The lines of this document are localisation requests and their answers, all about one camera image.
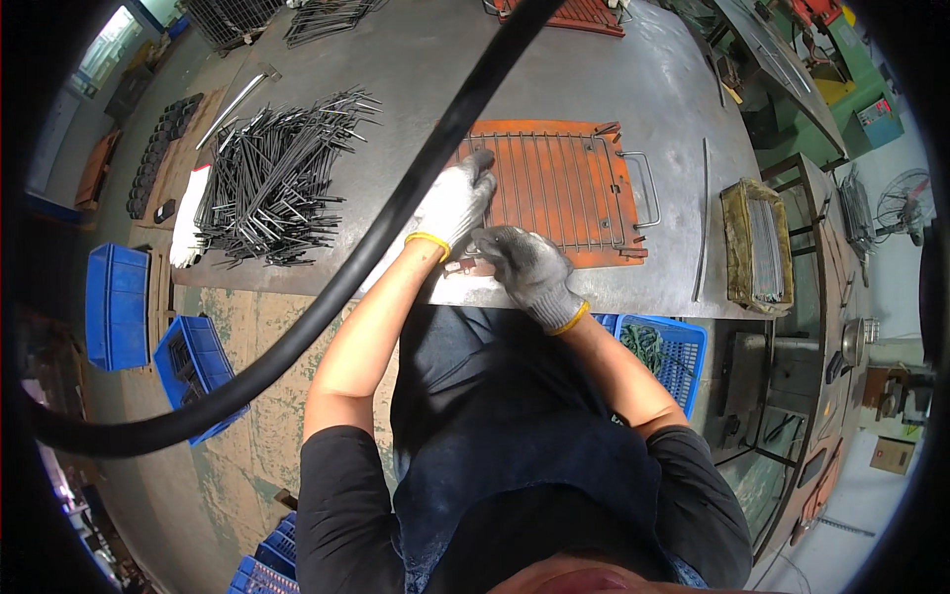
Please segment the person's right hand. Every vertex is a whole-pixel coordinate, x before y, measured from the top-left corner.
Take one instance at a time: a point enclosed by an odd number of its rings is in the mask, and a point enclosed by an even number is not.
[[[567,288],[574,266],[551,240],[506,225],[475,229],[472,238],[511,300],[548,334],[570,330],[590,309]]]

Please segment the blue basket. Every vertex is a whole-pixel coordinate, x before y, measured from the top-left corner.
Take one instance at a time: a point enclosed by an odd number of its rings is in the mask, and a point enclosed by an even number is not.
[[[618,314],[594,314],[594,319],[611,335],[617,330]]]
[[[699,375],[703,371],[703,360],[706,356],[706,330],[668,317],[624,314],[614,320],[614,337],[617,340],[620,340],[623,325],[627,323],[649,326],[659,332],[660,338],[663,339],[660,351],[675,360],[664,358],[656,379],[673,396],[689,420],[693,414],[693,403],[696,400],[696,391],[699,390]]]
[[[148,254],[104,243],[85,271],[85,350],[107,372],[148,364]]]
[[[284,518],[277,529],[257,546],[254,558],[285,576],[296,579],[296,543],[294,524],[296,512]]]
[[[168,331],[165,332],[161,341],[159,341],[155,353],[152,354],[155,361],[155,372],[159,375],[161,386],[165,390],[165,395],[168,397],[168,403],[172,406],[172,409],[181,407],[181,398],[188,390],[188,382],[175,377],[172,357],[168,348],[168,343],[177,335],[183,335],[184,337],[188,354],[195,364],[195,371],[198,373],[201,387],[204,388],[206,394],[211,393],[213,389],[234,377],[231,363],[224,355],[221,341],[218,339],[218,333],[215,332],[215,325],[211,322],[211,319],[200,316],[176,317],[168,326]],[[229,425],[237,421],[250,409],[251,405],[245,406],[208,431],[192,437],[188,440],[188,444],[194,448],[202,441],[214,437],[227,429]]]
[[[245,556],[227,594],[299,594],[297,582],[282,576],[254,557]]]

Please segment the forearm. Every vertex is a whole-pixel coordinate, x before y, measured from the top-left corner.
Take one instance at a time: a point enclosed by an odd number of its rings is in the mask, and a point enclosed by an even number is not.
[[[372,395],[390,362],[409,307],[443,249],[412,240],[343,320],[313,375],[304,407],[304,441],[337,425],[372,435]]]
[[[637,356],[589,314],[560,335],[600,388],[607,406],[644,438],[669,425],[688,425],[682,409]]]

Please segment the black metal wire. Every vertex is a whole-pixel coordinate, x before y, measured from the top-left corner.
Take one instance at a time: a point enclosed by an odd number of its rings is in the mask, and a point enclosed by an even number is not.
[[[313,344],[383,257],[488,100],[561,1],[523,0],[518,4],[350,257],[300,319],[257,361],[194,404],[116,425],[76,421],[20,393],[27,402],[36,436],[53,448],[87,456],[137,456],[202,434],[266,390]]]
[[[341,152],[364,141],[354,130],[382,111],[362,88],[300,107],[262,108],[249,121],[218,134],[215,163],[195,225],[202,249],[223,250],[228,267],[245,259],[264,266],[302,266],[308,250],[331,247],[341,210],[328,196],[331,167]]]

